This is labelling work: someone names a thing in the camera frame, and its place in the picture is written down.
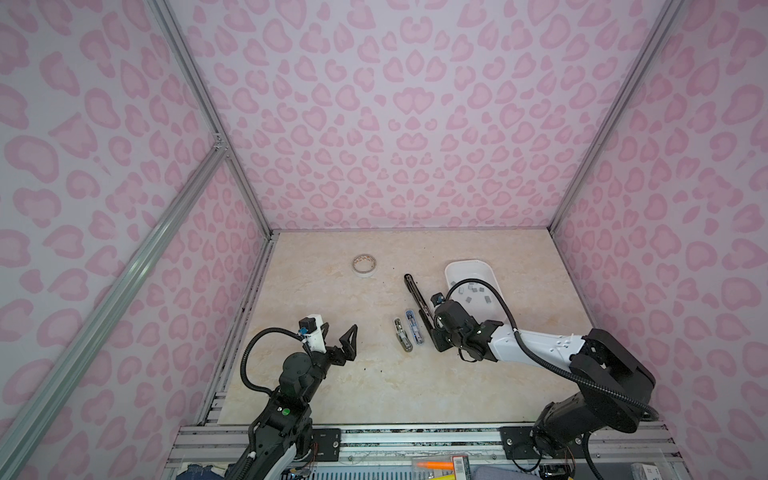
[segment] beige marble tabletop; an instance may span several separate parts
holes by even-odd
[[[370,278],[358,278],[350,266],[361,253],[378,263]],[[304,316],[318,313],[330,325],[329,345],[339,345],[354,323],[359,332],[357,360],[332,366],[311,402],[316,424],[535,421],[547,403],[577,392],[575,384],[521,363],[463,362],[456,349],[439,353],[429,339],[406,353],[395,337],[392,320],[405,319],[405,311],[416,307],[403,275],[411,273],[429,301],[448,290],[445,266],[469,259],[491,265],[520,328],[589,332],[546,230],[282,233],[237,365],[260,330],[293,331]],[[284,359],[300,350],[286,336],[263,337],[250,355],[249,378],[274,388]],[[251,423],[266,400],[243,385],[235,368],[219,423]]]

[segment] side wall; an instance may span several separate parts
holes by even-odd
[[[0,6],[0,435],[210,150],[148,14]]]
[[[154,478],[203,399],[263,242],[222,165],[23,479]]]
[[[664,0],[170,2],[270,225],[549,225]]]
[[[766,25],[695,0],[556,235],[698,479],[768,470]]]

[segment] white container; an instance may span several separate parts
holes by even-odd
[[[449,263],[445,268],[445,281],[448,282],[449,287],[468,278],[476,278],[490,283],[499,295],[502,296],[502,299],[504,299],[504,295],[498,287],[496,275],[494,275],[493,269],[486,262],[480,260],[462,260]],[[486,320],[497,320],[504,324],[509,324],[509,320],[507,320],[507,316],[504,314],[502,305],[496,300],[496,297],[490,290],[479,283],[465,283],[461,285],[451,295],[451,300],[461,303],[464,310],[475,317],[475,320],[477,320],[478,323],[483,323]]]

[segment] pink wallpaper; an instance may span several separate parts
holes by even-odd
[[[699,480],[768,471],[766,25],[693,2],[556,239]]]
[[[662,0],[173,0],[272,227],[548,225]]]
[[[154,478],[200,407],[262,240],[222,165],[20,478]]]
[[[0,12],[1,435],[212,139],[141,0]]]

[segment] orange pen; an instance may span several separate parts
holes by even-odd
[[[416,466],[430,470],[453,470],[453,462],[417,462]]]

